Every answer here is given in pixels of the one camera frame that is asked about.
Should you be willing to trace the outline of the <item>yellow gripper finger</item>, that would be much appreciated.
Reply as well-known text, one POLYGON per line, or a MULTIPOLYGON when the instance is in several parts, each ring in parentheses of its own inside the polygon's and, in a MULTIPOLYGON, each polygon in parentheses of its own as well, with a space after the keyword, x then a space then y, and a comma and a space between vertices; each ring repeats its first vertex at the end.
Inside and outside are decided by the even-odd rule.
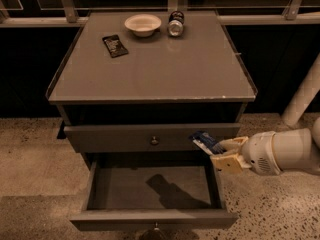
POLYGON ((226 150, 238 150, 248 141, 247 136, 236 137, 232 139, 225 139, 219 142, 219 144, 226 150))
POLYGON ((242 173, 244 169, 251 169, 252 166, 247 163, 242 155, 238 153, 228 155, 214 155, 210 157, 214 167, 230 174, 242 173))

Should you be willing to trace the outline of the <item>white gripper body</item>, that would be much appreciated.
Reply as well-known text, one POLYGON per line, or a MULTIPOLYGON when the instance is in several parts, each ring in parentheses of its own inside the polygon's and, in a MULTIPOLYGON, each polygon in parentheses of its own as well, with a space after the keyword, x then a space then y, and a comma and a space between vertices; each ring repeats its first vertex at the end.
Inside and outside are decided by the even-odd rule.
POLYGON ((281 173, 273 152, 274 135, 274 131, 255 134, 242 146, 241 153, 244 160, 258 175, 279 175, 281 173))

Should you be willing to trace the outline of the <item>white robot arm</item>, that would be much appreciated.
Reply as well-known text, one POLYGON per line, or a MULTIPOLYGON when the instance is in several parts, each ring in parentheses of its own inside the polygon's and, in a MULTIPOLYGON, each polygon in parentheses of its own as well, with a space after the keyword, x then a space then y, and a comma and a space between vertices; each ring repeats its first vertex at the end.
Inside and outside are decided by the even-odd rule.
POLYGON ((223 154, 211 155, 218 170, 231 174, 249 169, 262 176, 285 171, 320 174, 320 119, 312 128, 262 132, 220 142, 223 154))

